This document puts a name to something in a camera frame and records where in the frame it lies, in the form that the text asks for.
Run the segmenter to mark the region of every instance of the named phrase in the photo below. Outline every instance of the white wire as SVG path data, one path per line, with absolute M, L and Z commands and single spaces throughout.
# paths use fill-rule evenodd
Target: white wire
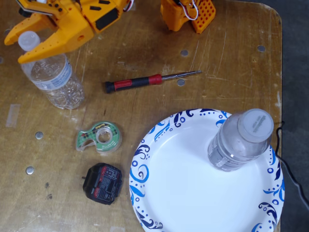
M 124 8 L 124 12 L 128 12 L 129 10 L 131 10 L 132 6 L 133 6 L 134 0 L 131 0 L 129 2 L 129 6 L 127 8 Z
M 191 18 L 191 17 L 187 14 L 187 9 L 185 8 L 185 6 L 182 5 L 181 2 L 179 2 L 179 3 L 180 3 L 180 5 L 183 7 L 184 14 L 185 14 L 185 16 L 186 16 L 188 19 L 190 19 L 190 20 L 196 20 L 196 19 L 198 18 L 198 8 L 197 8 L 197 6 L 196 6 L 194 0 L 192 0 L 192 4 L 193 4 L 195 10 L 197 11 L 197 15 L 195 16 L 195 18 Z

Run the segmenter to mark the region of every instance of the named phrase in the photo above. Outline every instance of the empty plastic bottle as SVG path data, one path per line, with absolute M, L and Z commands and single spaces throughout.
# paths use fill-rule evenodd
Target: empty plastic bottle
M 40 42 L 39 36 L 33 31 L 26 31 L 18 38 L 20 47 L 26 52 Z M 21 68 L 54 106 L 75 109 L 83 102 L 83 86 L 65 54 L 22 64 Z
M 269 113 L 251 109 L 230 116 L 208 147 L 211 163 L 230 172 L 265 152 L 271 140 L 274 122 Z

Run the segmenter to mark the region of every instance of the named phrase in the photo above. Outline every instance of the paper plate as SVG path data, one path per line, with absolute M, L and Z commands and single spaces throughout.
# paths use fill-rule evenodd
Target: paper plate
M 145 231 L 272 232 L 284 202 L 274 150 L 233 172 L 217 170 L 207 147 L 230 114 L 176 113 L 154 126 L 137 148 L 129 189 Z

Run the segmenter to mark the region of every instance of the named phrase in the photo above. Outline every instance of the orange 3d printed part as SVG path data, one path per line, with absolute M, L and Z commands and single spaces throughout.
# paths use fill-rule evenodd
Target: orange 3d printed part
M 161 0 L 160 10 L 170 30 L 179 31 L 185 22 L 191 20 L 198 34 L 205 30 L 216 14 L 211 0 Z
M 22 55 L 19 63 L 36 61 L 73 51 L 116 22 L 134 0 L 16 0 L 20 14 L 27 17 L 7 35 L 14 44 L 25 31 L 50 28 L 55 32 L 35 49 Z

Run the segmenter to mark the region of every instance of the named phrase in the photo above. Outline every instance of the bottle label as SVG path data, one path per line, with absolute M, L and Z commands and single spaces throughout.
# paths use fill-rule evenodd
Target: bottle label
M 223 153 L 223 151 L 218 147 L 217 136 L 218 134 L 211 141 L 209 148 L 208 148 L 208 154 L 209 154 L 210 161 L 217 168 L 222 169 L 227 172 L 240 168 L 244 164 L 244 162 L 237 162 L 236 160 L 233 159 L 232 155 L 231 155 L 231 158 L 227 157 Z
M 72 75 L 72 66 L 68 61 L 67 57 L 65 57 L 65 59 L 66 63 L 64 65 L 64 68 L 58 76 L 49 81 L 32 81 L 36 85 L 36 87 L 41 90 L 55 90 L 63 87 Z

